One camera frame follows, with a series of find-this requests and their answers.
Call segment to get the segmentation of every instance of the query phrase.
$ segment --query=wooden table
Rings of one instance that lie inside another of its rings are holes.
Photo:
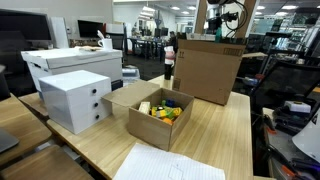
[[[48,120],[48,111],[44,102],[39,98],[38,93],[28,94],[26,96],[19,97],[19,100],[22,101],[32,112],[39,114],[38,118],[42,120]]]
[[[320,93],[320,87],[316,87],[313,89],[313,92],[317,92],[317,93]]]
[[[93,179],[59,146],[49,146],[4,169],[4,179]]]
[[[162,87],[172,81],[150,80]],[[127,131],[128,109],[114,104],[113,115],[74,135],[48,120],[48,127],[106,178],[113,178],[135,143]],[[170,150],[221,168],[227,179],[253,179],[249,97],[231,93],[226,106],[196,99],[192,116]]]
[[[46,142],[51,132],[13,94],[0,102],[0,127],[19,139],[19,144],[0,154],[0,165]]]

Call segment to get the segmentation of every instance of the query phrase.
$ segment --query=paper sheet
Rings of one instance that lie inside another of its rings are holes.
[[[186,156],[136,144],[118,170],[115,180],[224,180],[221,169]]]

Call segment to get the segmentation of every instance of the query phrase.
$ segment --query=person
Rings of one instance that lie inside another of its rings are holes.
[[[169,43],[168,46],[173,46],[173,51],[175,53],[177,53],[178,51],[178,40],[176,35],[174,34],[173,31],[170,31],[170,39],[169,39]]]

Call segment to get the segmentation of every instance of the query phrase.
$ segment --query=bottle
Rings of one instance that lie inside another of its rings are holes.
[[[219,28],[217,29],[217,31],[216,31],[216,40],[215,40],[215,42],[216,42],[216,43],[219,43],[220,40],[221,40],[221,37],[222,37],[222,31],[221,31],[221,27],[219,27]]]

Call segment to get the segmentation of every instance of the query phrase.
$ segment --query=open cardboard box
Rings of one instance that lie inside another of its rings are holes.
[[[142,101],[149,101],[152,107],[161,104],[162,100],[168,98],[175,101],[175,106],[183,109],[172,126],[138,110]],[[128,107],[127,128],[129,133],[166,151],[169,151],[188,123],[194,101],[193,96],[160,88],[158,84],[141,80],[113,91],[105,95],[103,99]]]
[[[173,90],[226,105],[245,45],[179,39]]]

